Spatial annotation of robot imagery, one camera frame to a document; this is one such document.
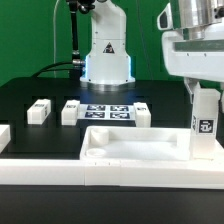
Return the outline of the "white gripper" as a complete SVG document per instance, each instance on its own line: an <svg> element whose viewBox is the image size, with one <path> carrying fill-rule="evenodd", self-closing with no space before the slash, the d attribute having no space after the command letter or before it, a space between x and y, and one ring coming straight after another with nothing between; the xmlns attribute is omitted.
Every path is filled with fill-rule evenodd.
<svg viewBox="0 0 224 224"><path fill-rule="evenodd" d="M170 75L188 77L190 103L198 79L224 82L224 3L168 3L157 27L163 32L165 67ZM219 106L224 114L224 90Z"/></svg>

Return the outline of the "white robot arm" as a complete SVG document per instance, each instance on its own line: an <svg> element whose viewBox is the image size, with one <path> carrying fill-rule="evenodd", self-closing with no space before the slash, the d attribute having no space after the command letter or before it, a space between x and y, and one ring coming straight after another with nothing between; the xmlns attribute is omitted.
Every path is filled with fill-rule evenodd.
<svg viewBox="0 0 224 224"><path fill-rule="evenodd" d="M96 0L91 15L92 48L80 81L115 90L135 82L126 52L126 15L111 0ZM201 80L224 87L224 0L169 0L157 17L169 74L184 79L190 100Z"/></svg>

